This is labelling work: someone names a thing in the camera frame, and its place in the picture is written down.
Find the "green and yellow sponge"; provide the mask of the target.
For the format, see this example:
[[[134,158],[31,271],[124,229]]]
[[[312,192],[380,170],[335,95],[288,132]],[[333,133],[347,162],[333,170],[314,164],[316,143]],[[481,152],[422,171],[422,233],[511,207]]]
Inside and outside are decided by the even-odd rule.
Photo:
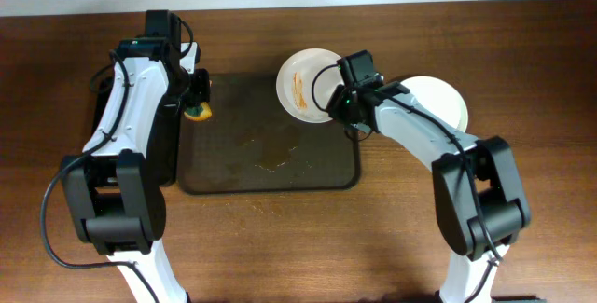
[[[202,122],[209,119],[212,115],[212,109],[207,102],[189,107],[184,111],[185,118],[194,122]]]

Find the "white plate top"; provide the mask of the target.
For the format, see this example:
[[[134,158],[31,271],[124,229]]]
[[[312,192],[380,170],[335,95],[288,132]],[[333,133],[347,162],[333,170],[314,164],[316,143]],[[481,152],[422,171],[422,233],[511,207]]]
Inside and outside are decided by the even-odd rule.
[[[337,61],[340,55],[322,48],[308,48],[290,56],[276,78],[279,102],[292,117],[312,124],[331,121],[325,108],[336,87],[343,83]]]

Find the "white plate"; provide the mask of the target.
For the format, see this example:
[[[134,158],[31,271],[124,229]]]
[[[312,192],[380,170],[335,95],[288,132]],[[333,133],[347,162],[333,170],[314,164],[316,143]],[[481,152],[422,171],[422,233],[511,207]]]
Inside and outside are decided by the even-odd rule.
[[[469,115],[462,95],[449,83],[432,76],[413,76],[401,81],[427,111],[458,131],[465,132]]]
[[[343,83],[337,61],[340,55],[322,48],[308,48],[290,56],[276,78],[279,102],[292,117],[312,124],[331,121],[325,108],[336,87]]]

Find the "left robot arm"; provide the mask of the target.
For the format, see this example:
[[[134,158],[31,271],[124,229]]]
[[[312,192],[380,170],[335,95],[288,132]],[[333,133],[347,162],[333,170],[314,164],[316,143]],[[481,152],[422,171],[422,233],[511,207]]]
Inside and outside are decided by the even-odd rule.
[[[78,238],[106,256],[139,302],[188,302],[165,253],[162,188],[176,179],[180,121],[210,117],[210,79],[196,42],[123,40],[111,51],[101,112],[78,156],[62,160],[62,185]]]

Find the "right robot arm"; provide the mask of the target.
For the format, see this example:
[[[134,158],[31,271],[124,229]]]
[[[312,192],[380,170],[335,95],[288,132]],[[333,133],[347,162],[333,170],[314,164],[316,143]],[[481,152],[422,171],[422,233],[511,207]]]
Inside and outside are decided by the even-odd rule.
[[[531,222],[509,144],[458,131],[419,104],[400,84],[376,89],[340,85],[329,115],[375,131],[406,148],[431,173],[437,224],[451,248],[442,302],[489,302],[497,270]]]

